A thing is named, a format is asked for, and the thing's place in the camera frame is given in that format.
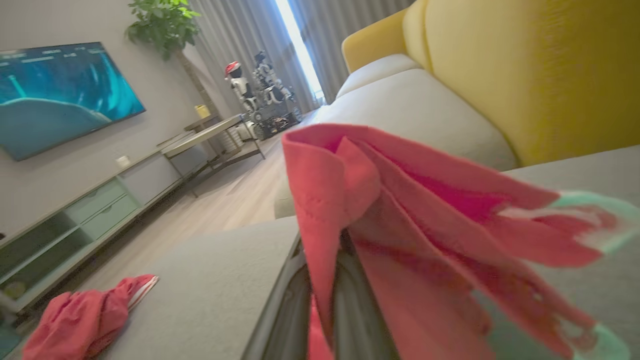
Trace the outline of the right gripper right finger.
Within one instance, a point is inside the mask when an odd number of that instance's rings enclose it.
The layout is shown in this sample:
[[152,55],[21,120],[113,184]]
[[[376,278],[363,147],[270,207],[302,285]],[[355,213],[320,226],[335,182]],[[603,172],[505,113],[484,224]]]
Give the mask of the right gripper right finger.
[[339,237],[333,289],[334,360],[400,360],[349,234]]

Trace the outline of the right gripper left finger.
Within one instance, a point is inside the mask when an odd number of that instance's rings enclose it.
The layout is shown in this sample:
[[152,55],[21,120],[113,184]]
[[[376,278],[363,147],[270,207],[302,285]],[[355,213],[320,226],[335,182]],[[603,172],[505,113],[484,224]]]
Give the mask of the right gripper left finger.
[[297,235],[242,353],[242,360],[307,360],[312,287]]

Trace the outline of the red shorts white trim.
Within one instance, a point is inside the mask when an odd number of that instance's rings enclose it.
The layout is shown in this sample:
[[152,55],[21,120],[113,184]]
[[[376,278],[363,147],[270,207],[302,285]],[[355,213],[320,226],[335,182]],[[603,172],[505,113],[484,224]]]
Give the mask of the red shorts white trim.
[[401,360],[496,360],[474,290],[564,360],[631,360],[614,332],[525,262],[592,264],[640,234],[640,208],[533,186],[368,126],[312,125],[282,146],[313,294],[308,360],[338,360],[343,231]]

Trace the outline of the red basketball jersey white sleeves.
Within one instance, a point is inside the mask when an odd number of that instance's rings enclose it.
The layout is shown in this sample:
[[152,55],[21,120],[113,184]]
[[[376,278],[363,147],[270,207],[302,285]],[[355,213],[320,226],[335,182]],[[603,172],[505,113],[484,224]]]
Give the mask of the red basketball jersey white sleeves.
[[91,360],[114,342],[157,275],[124,278],[107,291],[64,292],[46,306],[22,360]]

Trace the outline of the low coffee table metal legs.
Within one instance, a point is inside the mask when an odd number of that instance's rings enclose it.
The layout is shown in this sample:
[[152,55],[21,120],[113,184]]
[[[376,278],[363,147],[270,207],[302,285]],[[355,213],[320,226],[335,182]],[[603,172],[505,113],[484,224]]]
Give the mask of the low coffee table metal legs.
[[[251,139],[254,145],[254,150],[245,150],[245,145],[241,145],[240,142],[235,141],[233,135],[230,133],[230,129],[236,127],[237,125],[242,125],[245,130],[249,130],[249,126],[247,125],[244,114],[236,114],[230,118],[227,118],[226,120],[220,121],[213,126],[207,127],[204,130],[195,132],[193,134],[180,134],[178,136],[172,137],[169,140],[163,141],[160,145],[158,145],[158,150],[160,151],[160,153],[162,153],[163,157],[169,162],[170,166],[173,167],[174,171],[176,171],[178,175],[178,180],[176,180],[176,182],[172,183],[162,193],[160,193],[160,198],[162,198],[165,194],[174,191],[174,189],[178,187],[185,186],[188,182],[190,182],[190,180],[196,178],[202,171],[205,171],[207,168],[210,169],[210,173],[208,174],[208,176],[211,177],[219,173],[221,170],[224,170],[228,166],[237,164],[240,161],[246,160],[256,155],[260,155],[265,160],[266,155],[265,153],[263,153],[256,139]],[[214,159],[208,158],[204,166],[189,175],[182,174],[178,167],[172,162],[172,160],[178,157],[180,154],[194,148],[195,146],[209,142],[210,140],[215,139],[215,137],[218,137],[221,134],[225,134],[231,140],[234,145],[233,151],[218,154]]]

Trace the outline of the white black wheeled robot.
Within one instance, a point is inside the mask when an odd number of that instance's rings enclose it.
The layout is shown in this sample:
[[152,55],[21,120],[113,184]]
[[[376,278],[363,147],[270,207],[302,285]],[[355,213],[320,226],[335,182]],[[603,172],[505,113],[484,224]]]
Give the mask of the white black wheeled robot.
[[253,132],[259,141],[298,125],[303,116],[293,89],[283,85],[269,61],[266,51],[254,55],[253,79],[257,85],[260,107],[252,114]]

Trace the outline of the long grey green tv cabinet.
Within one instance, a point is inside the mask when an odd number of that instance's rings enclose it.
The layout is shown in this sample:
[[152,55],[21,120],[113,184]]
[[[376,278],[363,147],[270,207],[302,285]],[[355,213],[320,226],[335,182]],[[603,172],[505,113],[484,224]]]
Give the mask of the long grey green tv cabinet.
[[0,242],[0,306],[25,312],[207,161],[201,145],[158,150]]

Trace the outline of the white robot red helmet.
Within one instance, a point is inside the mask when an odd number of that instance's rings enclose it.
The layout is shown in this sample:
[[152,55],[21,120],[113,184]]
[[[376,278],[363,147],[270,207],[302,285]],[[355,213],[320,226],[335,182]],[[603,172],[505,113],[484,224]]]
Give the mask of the white robot red helmet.
[[245,113],[251,116],[258,110],[258,101],[249,80],[243,75],[242,64],[239,61],[227,64],[224,77],[230,82],[231,90],[237,96]]

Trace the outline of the grey curtain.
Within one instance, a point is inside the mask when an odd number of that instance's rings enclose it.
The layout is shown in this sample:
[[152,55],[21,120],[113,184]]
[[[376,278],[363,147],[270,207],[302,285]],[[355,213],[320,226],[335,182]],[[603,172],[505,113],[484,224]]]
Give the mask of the grey curtain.
[[222,114],[243,111],[226,80],[227,65],[240,62],[243,73],[251,78],[254,57],[260,51],[265,51],[283,84],[294,89],[304,114],[325,104],[320,87],[307,77],[309,68],[300,59],[302,51],[295,48],[276,0],[189,0],[189,3],[198,13],[195,48],[208,71],[210,96]]
[[327,104],[349,75],[343,41],[415,0],[288,0]]

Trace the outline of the narrow yellow sofa back cushion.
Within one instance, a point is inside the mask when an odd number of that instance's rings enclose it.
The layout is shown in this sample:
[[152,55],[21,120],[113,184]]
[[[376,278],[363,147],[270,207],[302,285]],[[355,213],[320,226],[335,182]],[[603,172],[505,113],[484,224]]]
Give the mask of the narrow yellow sofa back cushion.
[[429,0],[415,0],[404,12],[403,39],[407,56],[432,73],[433,66],[426,36],[426,9]]

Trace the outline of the large yellow sofa back cushion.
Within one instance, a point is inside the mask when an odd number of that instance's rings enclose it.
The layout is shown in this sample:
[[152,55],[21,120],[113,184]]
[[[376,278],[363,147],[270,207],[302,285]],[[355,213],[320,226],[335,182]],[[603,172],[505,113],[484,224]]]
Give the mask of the large yellow sofa back cushion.
[[640,0],[429,0],[425,27],[522,166],[640,145]]

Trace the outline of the green potted tree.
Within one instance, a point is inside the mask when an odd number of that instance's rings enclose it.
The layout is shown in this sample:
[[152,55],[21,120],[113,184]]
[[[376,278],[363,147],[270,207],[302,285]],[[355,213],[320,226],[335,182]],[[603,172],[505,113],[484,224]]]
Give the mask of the green potted tree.
[[210,97],[195,65],[186,57],[186,46],[194,46],[201,32],[196,18],[201,14],[192,9],[189,0],[129,0],[128,7],[135,21],[128,25],[125,36],[131,43],[153,47],[164,61],[177,59],[213,116],[219,111]]

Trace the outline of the wall television blue screen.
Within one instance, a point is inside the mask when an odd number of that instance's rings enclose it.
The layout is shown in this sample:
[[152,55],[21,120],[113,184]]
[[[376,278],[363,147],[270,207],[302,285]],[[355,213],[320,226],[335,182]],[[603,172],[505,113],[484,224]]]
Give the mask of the wall television blue screen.
[[0,150],[13,161],[145,111],[101,42],[0,51]]

